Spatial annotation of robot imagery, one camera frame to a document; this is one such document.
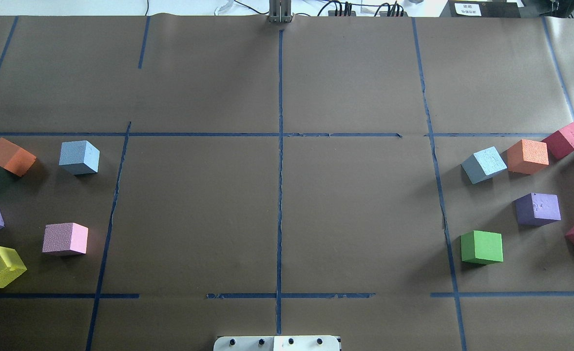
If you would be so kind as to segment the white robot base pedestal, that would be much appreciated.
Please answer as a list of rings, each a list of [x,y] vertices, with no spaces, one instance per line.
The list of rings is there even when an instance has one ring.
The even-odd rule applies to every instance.
[[[333,335],[268,335],[218,337],[214,351],[340,351]]]

